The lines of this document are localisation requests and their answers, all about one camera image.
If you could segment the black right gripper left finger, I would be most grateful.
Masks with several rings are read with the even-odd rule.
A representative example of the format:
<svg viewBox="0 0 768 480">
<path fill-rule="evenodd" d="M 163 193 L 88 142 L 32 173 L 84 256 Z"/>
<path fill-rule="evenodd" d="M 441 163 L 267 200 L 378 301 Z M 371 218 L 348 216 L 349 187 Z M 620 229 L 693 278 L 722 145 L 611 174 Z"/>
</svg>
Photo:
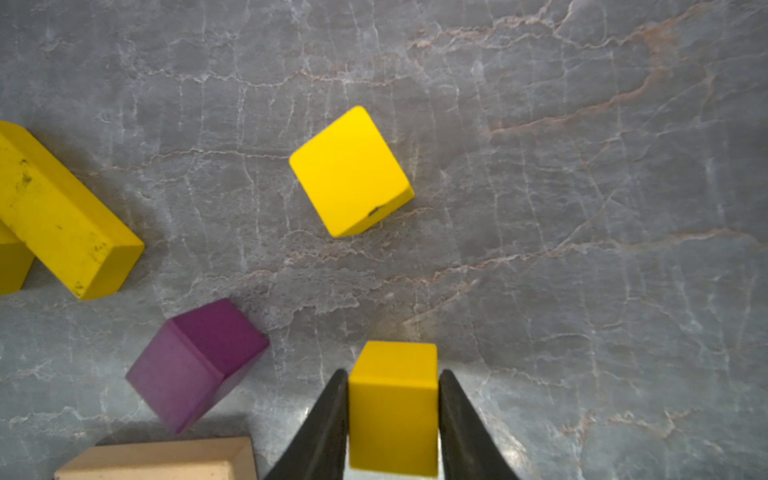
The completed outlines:
<svg viewBox="0 0 768 480">
<path fill-rule="evenodd" d="M 348 431 L 348 373 L 338 369 L 266 478 L 342 479 Z"/>
</svg>

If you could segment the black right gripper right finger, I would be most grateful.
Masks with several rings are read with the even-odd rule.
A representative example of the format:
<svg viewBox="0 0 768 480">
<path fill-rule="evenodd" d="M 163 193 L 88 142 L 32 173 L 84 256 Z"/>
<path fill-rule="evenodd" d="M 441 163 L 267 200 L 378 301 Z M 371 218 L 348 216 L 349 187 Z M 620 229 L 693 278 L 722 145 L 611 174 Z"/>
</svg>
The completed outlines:
<svg viewBox="0 0 768 480">
<path fill-rule="evenodd" d="M 438 410 L 446 479 L 519 479 L 449 369 L 439 376 Z"/>
</svg>

